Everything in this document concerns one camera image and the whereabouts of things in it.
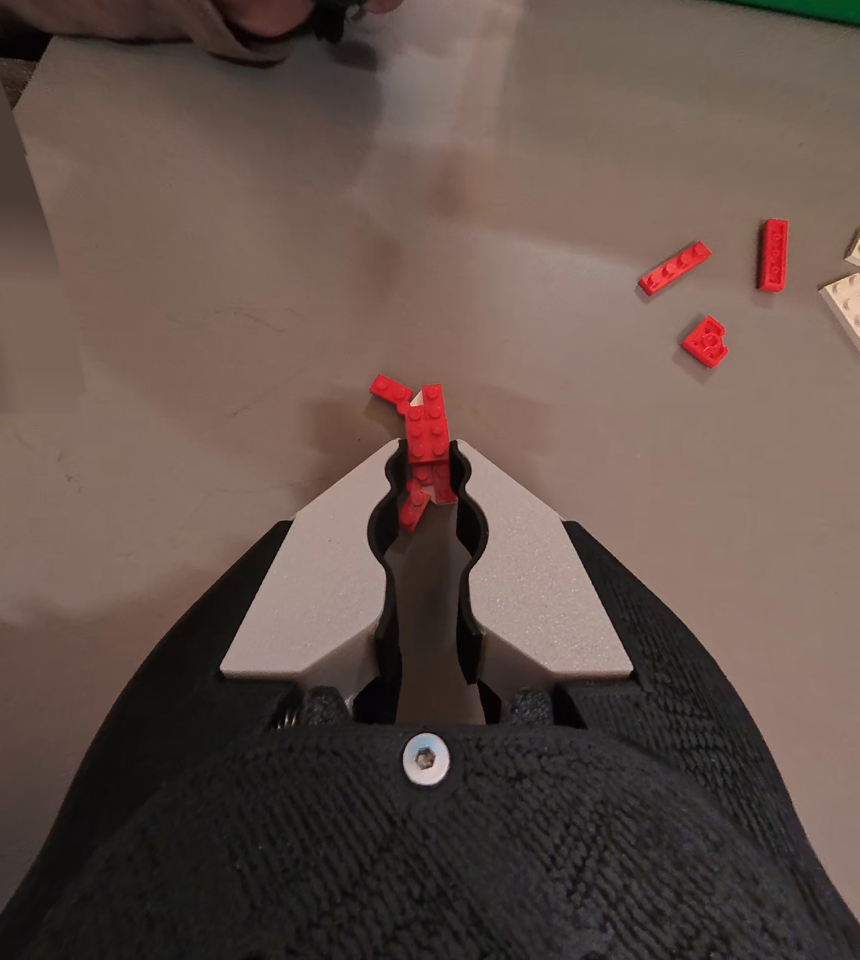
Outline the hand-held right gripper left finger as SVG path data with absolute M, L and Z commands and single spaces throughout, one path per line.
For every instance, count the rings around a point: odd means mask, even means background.
M 392 440 L 302 508 L 226 652 L 230 679 L 391 683 L 400 649 L 386 554 L 400 534 L 405 443 Z

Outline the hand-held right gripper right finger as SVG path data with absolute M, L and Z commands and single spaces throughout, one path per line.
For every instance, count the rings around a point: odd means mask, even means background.
M 457 652 L 469 684 L 623 680 L 631 660 L 563 519 L 464 440 L 451 445 L 460 574 Z

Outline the red and white lego assembly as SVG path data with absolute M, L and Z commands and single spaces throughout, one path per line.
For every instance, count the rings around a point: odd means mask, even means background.
M 444 390 L 441 384 L 419 391 L 384 375 L 377 375 L 369 391 L 393 405 L 405 426 L 408 452 L 406 498 L 399 511 L 399 524 L 413 533 L 426 507 L 457 501 L 450 479 L 450 437 Z

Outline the red corner lego plate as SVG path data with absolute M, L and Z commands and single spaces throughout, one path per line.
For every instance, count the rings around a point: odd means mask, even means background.
M 716 318 L 704 316 L 680 341 L 680 347 L 707 369 L 715 369 L 728 355 L 726 328 Z

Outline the narrow red lego plate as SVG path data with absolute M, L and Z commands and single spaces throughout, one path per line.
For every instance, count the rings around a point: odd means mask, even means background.
M 784 291 L 787 277 L 789 222 L 771 218 L 758 232 L 757 289 L 767 293 Z

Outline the person's left hand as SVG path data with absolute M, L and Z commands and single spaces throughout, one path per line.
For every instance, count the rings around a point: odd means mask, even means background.
M 223 18 L 247 34 L 275 40 L 301 28 L 315 9 L 312 1 L 220 1 Z

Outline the green plastic bin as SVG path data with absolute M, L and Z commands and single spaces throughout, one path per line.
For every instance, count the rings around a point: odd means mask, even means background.
M 860 28 L 860 1 L 728 1 L 728 3 Z

